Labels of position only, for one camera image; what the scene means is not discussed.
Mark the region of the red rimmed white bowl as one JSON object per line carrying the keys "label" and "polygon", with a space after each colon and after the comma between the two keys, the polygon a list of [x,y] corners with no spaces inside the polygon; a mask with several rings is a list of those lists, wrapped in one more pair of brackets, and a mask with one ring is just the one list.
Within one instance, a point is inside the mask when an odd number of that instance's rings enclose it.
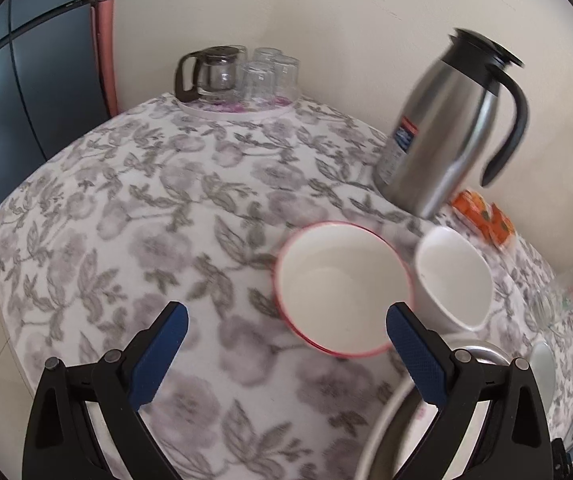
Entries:
{"label": "red rimmed white bowl", "polygon": [[278,254],[272,287],[292,332],[338,358],[389,350],[389,307],[413,303],[409,270],[393,246],[347,222],[314,223],[293,234]]}

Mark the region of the light blue white bowl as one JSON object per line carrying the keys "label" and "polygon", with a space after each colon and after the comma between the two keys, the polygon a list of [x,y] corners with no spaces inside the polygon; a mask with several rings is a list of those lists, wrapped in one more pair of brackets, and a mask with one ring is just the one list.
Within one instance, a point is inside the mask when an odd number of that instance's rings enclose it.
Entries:
{"label": "light blue white bowl", "polygon": [[546,341],[538,341],[533,345],[529,354],[529,366],[541,395],[541,402],[548,411],[556,392],[556,360]]}

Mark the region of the round metal pan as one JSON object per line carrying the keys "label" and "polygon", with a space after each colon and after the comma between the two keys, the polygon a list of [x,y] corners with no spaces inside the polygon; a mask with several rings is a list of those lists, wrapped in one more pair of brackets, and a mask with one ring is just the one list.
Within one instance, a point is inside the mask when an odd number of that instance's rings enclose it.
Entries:
{"label": "round metal pan", "polygon": [[[451,350],[465,349],[484,364],[509,365],[509,354],[503,349],[480,339],[465,337],[469,334],[445,336]],[[361,452],[354,479],[393,479],[394,462],[401,444],[401,435],[409,424],[413,412],[423,401],[408,373],[385,404]]]}

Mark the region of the pink floral plate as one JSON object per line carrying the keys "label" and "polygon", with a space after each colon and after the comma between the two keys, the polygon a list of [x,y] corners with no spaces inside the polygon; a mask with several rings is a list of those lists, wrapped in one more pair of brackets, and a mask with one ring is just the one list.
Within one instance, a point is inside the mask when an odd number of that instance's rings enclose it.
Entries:
{"label": "pink floral plate", "polygon": [[[459,445],[455,457],[445,472],[444,479],[454,479],[465,472],[465,466],[468,465],[475,445],[477,444],[477,437],[484,425],[488,408],[488,401],[477,403],[467,431],[465,431],[465,436]],[[398,448],[392,474],[397,474],[397,471],[404,465],[407,458],[430,428],[438,412],[436,406],[426,404],[423,401],[420,402],[416,411],[413,412],[413,417],[411,417],[409,424],[401,435],[401,444]]]}

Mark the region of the deep white bowl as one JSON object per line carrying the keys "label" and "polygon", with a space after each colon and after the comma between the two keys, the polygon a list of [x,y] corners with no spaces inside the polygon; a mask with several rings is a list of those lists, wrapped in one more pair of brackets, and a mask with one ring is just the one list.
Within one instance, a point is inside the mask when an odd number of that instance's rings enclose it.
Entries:
{"label": "deep white bowl", "polygon": [[491,312],[491,269],[463,236],[446,226],[431,229],[418,243],[413,286],[413,312],[441,334],[477,332]]}

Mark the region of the floral grey tablecloth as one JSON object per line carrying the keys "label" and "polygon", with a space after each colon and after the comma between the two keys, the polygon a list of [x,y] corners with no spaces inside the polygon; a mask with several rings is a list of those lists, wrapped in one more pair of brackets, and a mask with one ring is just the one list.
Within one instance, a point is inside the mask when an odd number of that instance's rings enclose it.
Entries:
{"label": "floral grey tablecloth", "polygon": [[171,301],[190,330],[142,417],[187,479],[349,479],[401,385],[394,351],[297,338],[271,270],[297,230],[348,221],[410,260],[431,223],[372,186],[383,134],[311,99],[210,122],[170,94],[70,144],[0,205],[0,309],[31,387],[44,361],[96,362]]}

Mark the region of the clear drinking glass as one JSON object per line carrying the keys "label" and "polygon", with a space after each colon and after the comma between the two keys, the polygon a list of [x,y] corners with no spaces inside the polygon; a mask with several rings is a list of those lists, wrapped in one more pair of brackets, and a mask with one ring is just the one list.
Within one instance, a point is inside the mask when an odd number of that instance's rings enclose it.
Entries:
{"label": "clear drinking glass", "polygon": [[295,102],[300,97],[300,61],[293,56],[278,55],[272,60],[274,95],[282,100]]}
{"label": "clear drinking glass", "polygon": [[279,58],[282,51],[277,48],[258,47],[253,52],[253,61],[271,64],[275,58]]}
{"label": "clear drinking glass", "polygon": [[269,105],[274,97],[274,69],[271,63],[251,61],[243,66],[241,101],[245,105]]}

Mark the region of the pink board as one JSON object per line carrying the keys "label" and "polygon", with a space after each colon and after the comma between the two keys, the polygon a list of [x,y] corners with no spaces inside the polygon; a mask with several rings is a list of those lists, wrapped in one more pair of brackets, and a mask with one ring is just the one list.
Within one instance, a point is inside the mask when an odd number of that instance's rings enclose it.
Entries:
{"label": "pink board", "polygon": [[115,0],[99,0],[91,7],[96,65],[111,117],[119,113],[114,68],[114,10]]}

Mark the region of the steel thermos jug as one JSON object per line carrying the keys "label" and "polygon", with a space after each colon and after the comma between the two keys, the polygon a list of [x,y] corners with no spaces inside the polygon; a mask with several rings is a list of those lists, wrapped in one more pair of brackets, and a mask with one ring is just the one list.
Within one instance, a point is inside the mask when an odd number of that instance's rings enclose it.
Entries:
{"label": "steel thermos jug", "polygon": [[512,126],[484,168],[485,188],[518,149],[529,124],[529,102],[507,74],[523,61],[498,42],[457,28],[451,45],[411,91],[380,159],[373,182],[380,194],[422,219],[454,195],[484,150],[495,124],[499,90],[515,101]]}

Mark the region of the orange snack packet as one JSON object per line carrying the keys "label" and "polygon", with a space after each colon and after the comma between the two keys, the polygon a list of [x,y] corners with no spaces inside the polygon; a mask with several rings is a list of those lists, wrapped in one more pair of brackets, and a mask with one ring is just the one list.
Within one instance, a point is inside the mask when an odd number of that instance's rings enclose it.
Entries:
{"label": "orange snack packet", "polygon": [[496,248],[508,247],[515,238],[515,226],[495,203],[492,203],[491,208],[481,212],[477,229],[485,240]]}
{"label": "orange snack packet", "polygon": [[471,190],[459,192],[451,200],[451,208],[472,226],[485,226],[492,220],[492,209],[479,193]]}

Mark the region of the clear glass mug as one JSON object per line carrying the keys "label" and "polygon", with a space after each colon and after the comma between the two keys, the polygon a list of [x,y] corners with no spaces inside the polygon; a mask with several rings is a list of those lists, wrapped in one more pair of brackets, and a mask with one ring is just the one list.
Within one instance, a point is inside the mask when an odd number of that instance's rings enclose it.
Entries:
{"label": "clear glass mug", "polygon": [[541,330],[559,333],[558,327],[573,318],[573,266],[534,292],[529,306]]}

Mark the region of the dark blue cabinet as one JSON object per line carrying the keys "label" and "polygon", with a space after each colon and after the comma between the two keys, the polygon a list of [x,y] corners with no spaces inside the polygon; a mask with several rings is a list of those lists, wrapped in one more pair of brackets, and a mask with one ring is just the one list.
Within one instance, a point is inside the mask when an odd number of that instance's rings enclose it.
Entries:
{"label": "dark blue cabinet", "polygon": [[36,169],[108,120],[90,0],[0,40],[0,204]]}

